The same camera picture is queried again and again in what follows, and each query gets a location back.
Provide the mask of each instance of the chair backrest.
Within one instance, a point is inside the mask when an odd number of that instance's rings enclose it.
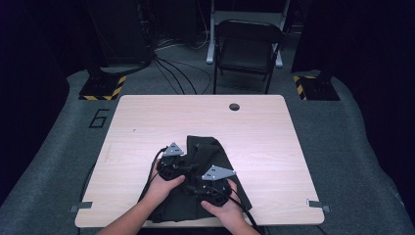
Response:
[[[284,37],[281,29],[271,23],[227,20],[219,23],[215,29],[216,39],[237,38],[251,41],[279,43]]]

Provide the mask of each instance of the silver bracket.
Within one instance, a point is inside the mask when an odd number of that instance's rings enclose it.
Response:
[[[176,143],[172,143],[170,144],[170,146],[168,146],[168,148],[164,151],[164,153],[162,154],[163,157],[172,157],[172,156],[179,156],[184,154],[183,150],[181,150]]]
[[[310,201],[310,200],[307,199],[307,203],[308,203],[308,206],[309,207],[311,207],[311,208],[319,208],[319,209],[323,210],[323,212],[331,212],[332,211],[330,209],[330,206],[323,205],[322,203],[317,202],[317,201]]]
[[[81,202],[77,205],[70,206],[68,212],[77,212],[79,209],[90,209],[92,207],[92,202]]]
[[[236,171],[233,169],[227,169],[223,167],[219,167],[216,165],[212,165],[210,169],[207,170],[207,172],[202,175],[202,180],[218,180],[222,178],[226,178],[232,175],[235,175]]]

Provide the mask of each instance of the dark background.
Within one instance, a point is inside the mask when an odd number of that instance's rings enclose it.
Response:
[[[209,10],[206,2],[202,4],[204,15]],[[236,10],[264,8],[262,1],[236,2]],[[223,2],[217,7],[230,6],[232,2]],[[350,89],[363,115],[368,140],[382,169],[395,182],[412,221],[414,11],[412,0],[314,1],[293,64],[293,72],[329,68]],[[2,0],[0,31],[3,202],[64,105],[69,93],[66,78],[86,69],[85,65],[106,67],[109,56],[82,1]],[[147,39],[141,35],[140,43],[146,45]],[[133,59],[133,63],[142,60]]]

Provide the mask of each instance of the gray carpet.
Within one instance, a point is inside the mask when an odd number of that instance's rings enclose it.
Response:
[[[339,102],[302,101],[290,73],[299,37],[290,35],[282,51],[284,66],[275,69],[270,94],[286,99],[300,144],[321,202],[329,205],[320,225],[327,234],[415,234],[413,224],[398,199],[391,179],[379,168],[365,135],[363,120],[348,89],[337,79]],[[158,50],[163,59],[176,64],[201,94],[209,85],[213,66],[206,64],[207,46],[195,50],[174,46]],[[127,68],[112,68],[122,71]],[[316,75],[316,71],[305,72]],[[225,74],[232,79],[232,74]],[[0,209],[0,234],[76,234],[75,213],[85,178],[96,162],[118,99],[80,101],[78,92],[86,71],[70,77],[70,94],[42,148]],[[156,65],[128,75],[120,95],[176,94]],[[178,77],[186,94],[192,87]],[[211,94],[208,87],[206,94]],[[256,94],[252,91],[218,87],[219,94]],[[108,117],[103,128],[89,128],[99,109]],[[98,229],[81,229],[93,234]],[[323,234],[317,226],[269,226],[267,234]]]

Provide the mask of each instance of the forearm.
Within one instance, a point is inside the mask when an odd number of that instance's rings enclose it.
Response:
[[[136,204],[121,217],[110,223],[102,229],[98,234],[137,234],[143,224],[146,222],[150,213],[155,209],[150,200],[144,198],[140,203]]]

